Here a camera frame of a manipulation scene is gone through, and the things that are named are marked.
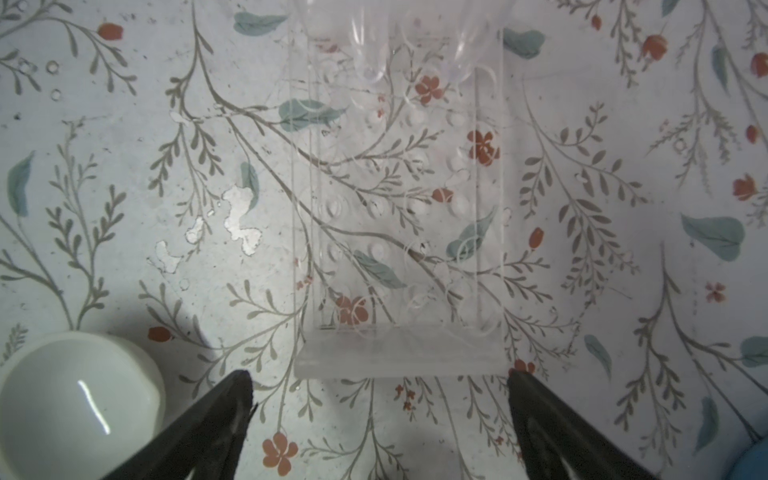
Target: transparent acrylic rack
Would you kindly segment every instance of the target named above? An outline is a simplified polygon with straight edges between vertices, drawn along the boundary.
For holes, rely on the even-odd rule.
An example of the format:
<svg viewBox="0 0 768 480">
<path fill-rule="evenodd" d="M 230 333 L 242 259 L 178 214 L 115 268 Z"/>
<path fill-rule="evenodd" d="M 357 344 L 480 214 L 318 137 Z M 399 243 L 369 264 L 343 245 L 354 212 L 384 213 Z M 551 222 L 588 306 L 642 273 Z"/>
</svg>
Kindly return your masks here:
<svg viewBox="0 0 768 480">
<path fill-rule="evenodd" d="M 400 15 L 374 82 L 344 38 L 291 29 L 300 378 L 508 368 L 503 292 L 476 276 L 505 275 L 502 45 L 449 83 L 450 21 L 424 18 Z"/>
</svg>

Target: teal leaf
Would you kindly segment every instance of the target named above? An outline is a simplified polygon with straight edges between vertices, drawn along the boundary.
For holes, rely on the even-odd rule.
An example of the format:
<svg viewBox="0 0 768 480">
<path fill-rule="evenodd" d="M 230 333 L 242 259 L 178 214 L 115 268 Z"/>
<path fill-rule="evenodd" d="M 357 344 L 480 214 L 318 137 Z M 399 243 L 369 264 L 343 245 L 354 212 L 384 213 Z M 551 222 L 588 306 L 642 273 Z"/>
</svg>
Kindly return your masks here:
<svg viewBox="0 0 768 480">
<path fill-rule="evenodd" d="M 661 16 L 666 17 L 672 13 L 679 1 L 680 0 L 661 0 Z"/>
<path fill-rule="evenodd" d="M 256 170 L 248 162 L 240 164 L 240 172 L 243 175 L 243 188 L 250 188 L 253 192 L 253 198 L 250 199 L 248 210 L 254 208 L 259 201 L 259 177 L 256 176 Z"/>
<path fill-rule="evenodd" d="M 360 250 L 355 250 L 355 260 L 360 264 L 363 270 L 370 273 L 375 279 L 387 288 L 405 288 L 403 282 L 395 275 L 395 272 L 384 263 L 377 262 L 371 257 L 368 257 Z"/>
<path fill-rule="evenodd" d="M 717 80 L 720 80 L 725 91 L 728 91 L 728 70 L 725 67 L 725 55 L 725 48 L 720 45 L 712 49 L 712 69 L 715 70 Z"/>
<path fill-rule="evenodd" d="M 699 450 L 709 445 L 717 436 L 717 430 L 720 427 L 720 416 L 717 414 L 717 404 L 711 397 L 705 396 L 701 399 L 701 428 L 699 436 L 696 439 L 696 455 Z"/>
<path fill-rule="evenodd" d="M 768 365 L 768 336 L 751 336 L 741 343 L 741 363 L 747 368 Z"/>
<path fill-rule="evenodd" d="M 733 262 L 741 253 L 746 232 L 744 225 L 732 217 L 691 218 L 681 215 L 683 230 L 699 240 L 720 259 Z"/>
<path fill-rule="evenodd" d="M 285 15 L 254 15 L 248 12 L 235 14 L 235 31 L 249 37 L 260 37 L 274 31 L 286 21 Z"/>
<path fill-rule="evenodd" d="M 18 162 L 8 172 L 8 202 L 11 204 L 11 209 L 20 217 L 26 217 L 28 214 L 25 188 L 29 180 L 32 158 L 34 156 L 35 151 L 33 150 L 24 160 Z"/>
<path fill-rule="evenodd" d="M 543 44 L 544 34 L 538 30 L 517 33 L 510 28 L 504 29 L 504 48 L 525 59 L 538 55 Z"/>
<path fill-rule="evenodd" d="M 469 257 L 475 254 L 478 248 L 482 245 L 485 239 L 485 234 L 488 232 L 488 227 L 491 226 L 493 216 L 496 214 L 496 207 L 493 207 L 491 213 L 487 217 L 478 220 L 475 223 L 469 224 L 458 236 L 457 240 L 453 240 L 445 248 L 445 254 L 449 259 L 454 262 L 463 262 Z"/>
<path fill-rule="evenodd" d="M 317 100 L 291 100 L 283 102 L 277 113 L 282 119 L 280 126 L 285 131 L 298 131 L 311 124 L 328 125 L 344 113 L 344 110 L 335 110 Z"/>
<path fill-rule="evenodd" d="M 600 343 L 600 340 L 594 335 L 586 335 L 584 336 L 584 344 L 587 346 L 587 351 L 594 356 L 594 358 L 598 359 L 600 363 L 603 364 L 603 368 L 605 369 L 605 372 L 608 374 L 608 379 L 611 379 L 611 366 L 613 364 L 611 360 L 611 355 L 608 354 L 608 351 L 605 349 L 602 343 Z"/>
</svg>

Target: white bowl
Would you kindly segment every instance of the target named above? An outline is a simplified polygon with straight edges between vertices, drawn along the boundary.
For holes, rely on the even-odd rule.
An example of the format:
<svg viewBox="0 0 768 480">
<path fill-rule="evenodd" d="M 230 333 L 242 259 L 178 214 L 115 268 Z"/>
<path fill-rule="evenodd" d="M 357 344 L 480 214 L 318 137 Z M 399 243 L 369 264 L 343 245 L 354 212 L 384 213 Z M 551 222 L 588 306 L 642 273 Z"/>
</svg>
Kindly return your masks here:
<svg viewBox="0 0 768 480">
<path fill-rule="evenodd" d="M 160 372 L 134 344 L 92 333 L 47 336 L 0 372 L 0 474 L 99 479 L 154 437 L 164 406 Z"/>
</svg>

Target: blue object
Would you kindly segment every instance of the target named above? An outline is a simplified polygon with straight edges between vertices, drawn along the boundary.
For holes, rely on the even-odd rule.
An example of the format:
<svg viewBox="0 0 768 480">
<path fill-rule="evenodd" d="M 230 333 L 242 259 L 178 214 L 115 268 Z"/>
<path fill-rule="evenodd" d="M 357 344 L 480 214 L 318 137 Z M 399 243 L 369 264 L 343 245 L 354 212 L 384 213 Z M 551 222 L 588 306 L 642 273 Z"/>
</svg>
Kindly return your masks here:
<svg viewBox="0 0 768 480">
<path fill-rule="evenodd" d="M 733 464 L 725 480 L 765 480 L 768 478 L 768 439 L 744 452 Z"/>
</svg>

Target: floral tablecloth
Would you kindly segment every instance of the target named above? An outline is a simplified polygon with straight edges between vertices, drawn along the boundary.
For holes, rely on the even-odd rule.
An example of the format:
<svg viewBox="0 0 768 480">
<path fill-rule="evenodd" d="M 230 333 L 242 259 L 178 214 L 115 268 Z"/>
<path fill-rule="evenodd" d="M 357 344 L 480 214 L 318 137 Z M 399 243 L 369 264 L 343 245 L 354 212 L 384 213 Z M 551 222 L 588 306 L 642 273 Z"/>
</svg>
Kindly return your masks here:
<svg viewBox="0 0 768 480">
<path fill-rule="evenodd" d="M 509 365 L 652 472 L 719 478 L 768 429 L 768 4 L 514 13 Z M 290 274 L 274 127 L 287 15 L 3 0 L 3 359 L 66 329 L 122 336 L 157 360 L 169 421 L 248 369 L 238 478 L 524 478 L 503 378 L 293 375 L 312 275 Z"/>
</svg>

